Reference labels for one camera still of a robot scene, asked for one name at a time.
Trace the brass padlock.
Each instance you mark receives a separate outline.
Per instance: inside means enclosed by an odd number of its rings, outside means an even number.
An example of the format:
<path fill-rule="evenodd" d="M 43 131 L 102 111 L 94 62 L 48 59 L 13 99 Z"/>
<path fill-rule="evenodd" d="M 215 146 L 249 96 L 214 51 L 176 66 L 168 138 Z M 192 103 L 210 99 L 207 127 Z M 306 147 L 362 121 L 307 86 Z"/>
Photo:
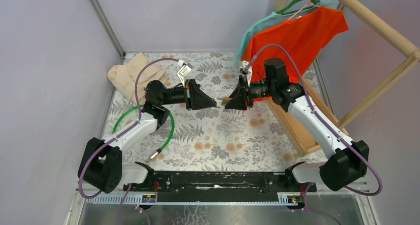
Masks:
<path fill-rule="evenodd" d="M 226 106 L 229 103 L 230 100 L 231 100 L 231 98 L 228 98 L 228 97 L 222 98 L 221 105 Z"/>

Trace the small silver key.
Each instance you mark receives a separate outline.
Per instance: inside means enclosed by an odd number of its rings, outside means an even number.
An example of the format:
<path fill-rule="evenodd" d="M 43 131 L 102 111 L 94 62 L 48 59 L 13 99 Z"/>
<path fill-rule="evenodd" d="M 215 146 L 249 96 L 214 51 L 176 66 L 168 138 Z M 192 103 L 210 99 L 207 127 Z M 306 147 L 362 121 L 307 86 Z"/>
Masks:
<path fill-rule="evenodd" d="M 213 98 L 213 101 L 215 101 L 217 104 L 221 104 L 223 98 Z"/>

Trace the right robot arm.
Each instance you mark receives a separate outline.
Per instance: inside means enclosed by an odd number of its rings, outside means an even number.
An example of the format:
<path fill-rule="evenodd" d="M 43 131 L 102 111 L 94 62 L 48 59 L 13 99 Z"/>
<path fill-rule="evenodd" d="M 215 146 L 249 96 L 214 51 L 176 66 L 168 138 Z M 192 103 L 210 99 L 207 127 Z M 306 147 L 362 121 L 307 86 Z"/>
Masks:
<path fill-rule="evenodd" d="M 323 183 L 338 191 L 364 177 L 368 170 L 368 145 L 364 141 L 355 142 L 346 135 L 316 107 L 302 85 L 291 83 L 281 59 L 268 59 L 264 66 L 266 78 L 252 83 L 255 73 L 247 61 L 242 62 L 238 84 L 224 107 L 246 111 L 253 106 L 254 100 L 270 97 L 303 125 L 327 157 L 325 163 L 293 166 L 284 178 L 285 187 L 297 191 L 304 183 L 312 182 Z"/>

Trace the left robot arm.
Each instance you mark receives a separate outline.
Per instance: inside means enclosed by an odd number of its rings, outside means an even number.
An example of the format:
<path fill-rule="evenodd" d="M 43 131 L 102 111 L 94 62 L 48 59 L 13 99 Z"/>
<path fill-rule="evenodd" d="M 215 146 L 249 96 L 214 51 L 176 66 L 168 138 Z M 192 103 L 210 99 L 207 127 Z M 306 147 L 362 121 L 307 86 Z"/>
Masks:
<path fill-rule="evenodd" d="M 194 79 L 173 88 L 166 88 L 158 80 L 151 81 L 146 86 L 145 99 L 138 119 L 106 139 L 93 137 L 88 141 L 78 171 L 78 190 L 84 198 L 91 198 L 83 192 L 84 182 L 104 193 L 110 193 L 121 185 L 135 184 L 143 191 L 151 189 L 154 178 L 149 173 L 152 170 L 140 164 L 124 165 L 123 155 L 165 124 L 170 115 L 165 105 L 184 103 L 188 110 L 217 106 L 216 101 L 205 94 Z"/>

